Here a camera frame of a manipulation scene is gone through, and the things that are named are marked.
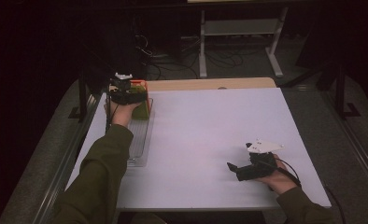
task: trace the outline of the desk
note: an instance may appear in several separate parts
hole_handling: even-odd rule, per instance
[[[255,80],[259,85],[251,84]],[[269,78],[149,82],[153,99],[148,163],[129,167],[120,185],[117,208],[126,211],[219,211],[278,208],[276,195],[256,181],[239,182],[226,162],[249,164],[245,143],[261,138],[285,145],[282,160],[296,169],[315,203],[331,206],[279,88]],[[186,83],[207,82],[198,90],[173,91]],[[250,89],[243,89],[243,83]],[[94,140],[104,134],[103,99],[69,184]]]

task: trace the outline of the dark background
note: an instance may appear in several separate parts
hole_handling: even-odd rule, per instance
[[[108,19],[122,21],[119,24],[104,22],[103,18],[90,20],[66,14],[60,6],[55,1],[0,1],[0,215],[56,106],[80,71],[84,71],[93,91],[98,91],[106,77],[117,69],[123,69],[123,73],[137,69],[138,77],[144,75],[145,68],[138,65],[142,58],[134,50],[134,30],[128,17]],[[307,35],[309,30],[305,27],[313,22],[308,15],[317,15],[318,20],[304,47],[300,65],[311,68],[332,53],[340,52],[338,57],[348,74],[368,96],[368,1],[337,1],[320,11],[294,8],[288,15],[285,32]],[[172,18],[142,20],[148,21],[145,25],[148,29],[143,27],[143,32],[150,35],[151,44],[162,48],[167,45],[174,54],[179,36],[196,33],[193,27],[199,26],[193,16],[185,13]],[[174,28],[168,30],[173,33],[164,32],[172,23]],[[115,35],[126,43],[125,48],[114,48],[130,57],[123,58],[122,53],[108,50],[114,44],[114,35],[111,37],[110,33],[114,29],[118,32]],[[125,62],[128,67],[118,68],[118,64]]]

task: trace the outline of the transparent tray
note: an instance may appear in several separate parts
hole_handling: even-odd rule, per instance
[[[134,139],[129,148],[128,166],[146,166],[149,156],[149,141],[152,133],[154,112],[152,110],[152,99],[149,99],[149,119],[132,119],[129,130],[134,134]]]

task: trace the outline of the gray carpet floor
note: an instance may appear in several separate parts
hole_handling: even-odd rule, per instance
[[[196,39],[192,41],[188,45],[196,44]],[[233,37],[206,41],[207,78],[271,77],[278,85],[307,71],[295,66],[304,43],[301,37],[282,38],[277,46],[276,57],[284,73],[281,78],[274,76],[263,49],[269,43],[268,38]],[[197,51],[189,49],[183,55],[186,55],[183,60],[178,61],[165,57],[162,52],[156,53],[152,59],[154,65],[148,69],[149,79],[197,78]],[[353,139],[347,134],[349,127],[354,133],[355,142],[359,143],[368,158],[368,101],[357,83],[348,78],[346,100],[359,109],[361,116],[342,121],[332,107],[333,90],[316,90],[317,80],[318,75],[294,88],[284,89],[284,96],[320,179],[333,193],[329,195],[336,223],[342,223],[338,203],[342,206],[348,224],[368,223],[368,170],[359,157]],[[48,185],[59,168],[59,162],[56,161],[64,156],[79,126],[76,121],[68,118],[72,107],[78,105],[77,92],[78,84],[73,83],[56,109],[0,223],[32,223],[39,214],[38,208],[50,190]],[[280,210],[263,213],[268,224],[279,224],[285,220]],[[44,215],[44,220],[48,220],[50,213],[45,212]]]

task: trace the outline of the person's right arm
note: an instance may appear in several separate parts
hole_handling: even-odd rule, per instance
[[[277,166],[286,169],[276,160]],[[286,175],[274,171],[271,175],[257,179],[268,185],[275,193],[290,224],[333,224],[333,214],[328,209],[313,203],[303,190]]]

